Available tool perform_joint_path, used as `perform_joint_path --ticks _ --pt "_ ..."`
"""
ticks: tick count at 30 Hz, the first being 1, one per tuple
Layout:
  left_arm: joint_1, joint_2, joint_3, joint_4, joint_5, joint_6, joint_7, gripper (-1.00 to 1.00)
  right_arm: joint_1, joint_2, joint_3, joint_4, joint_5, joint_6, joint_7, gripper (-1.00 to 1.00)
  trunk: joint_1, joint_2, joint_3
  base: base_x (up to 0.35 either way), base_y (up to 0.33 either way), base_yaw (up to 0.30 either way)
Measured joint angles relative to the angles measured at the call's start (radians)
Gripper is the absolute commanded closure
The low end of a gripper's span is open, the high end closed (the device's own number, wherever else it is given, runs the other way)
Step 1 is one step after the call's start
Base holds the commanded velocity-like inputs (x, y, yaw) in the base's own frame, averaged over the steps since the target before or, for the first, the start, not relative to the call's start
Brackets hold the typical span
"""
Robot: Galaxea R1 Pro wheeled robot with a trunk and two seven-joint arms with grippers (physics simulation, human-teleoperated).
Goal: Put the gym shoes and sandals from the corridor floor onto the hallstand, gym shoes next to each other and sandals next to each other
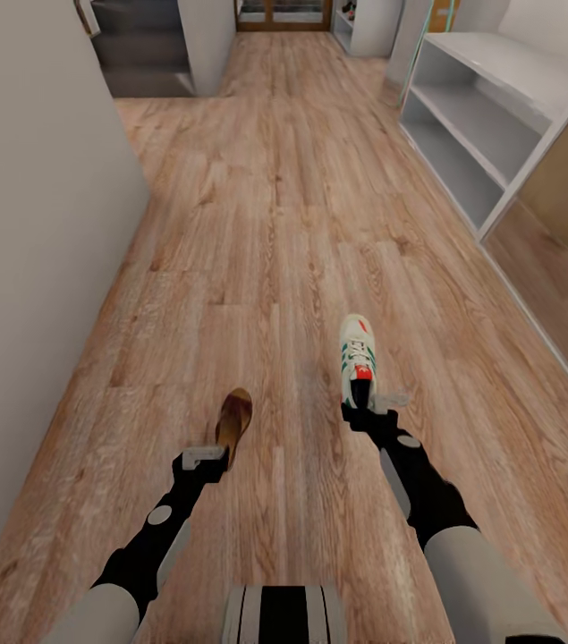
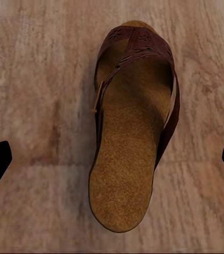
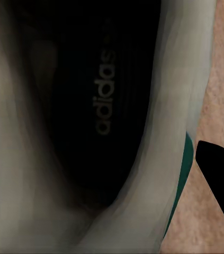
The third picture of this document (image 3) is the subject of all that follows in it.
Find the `gym shoe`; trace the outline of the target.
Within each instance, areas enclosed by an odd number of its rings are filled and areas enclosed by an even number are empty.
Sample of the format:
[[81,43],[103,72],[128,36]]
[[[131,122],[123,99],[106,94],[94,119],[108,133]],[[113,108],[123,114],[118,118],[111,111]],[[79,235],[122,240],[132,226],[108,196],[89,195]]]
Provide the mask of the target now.
[[159,253],[216,1],[0,0],[0,254]]

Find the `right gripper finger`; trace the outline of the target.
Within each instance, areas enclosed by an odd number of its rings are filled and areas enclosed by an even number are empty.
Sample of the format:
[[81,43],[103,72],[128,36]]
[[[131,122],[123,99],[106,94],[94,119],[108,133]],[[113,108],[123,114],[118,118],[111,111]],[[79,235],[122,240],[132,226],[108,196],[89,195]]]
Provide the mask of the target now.
[[199,141],[195,159],[224,213],[224,148]]

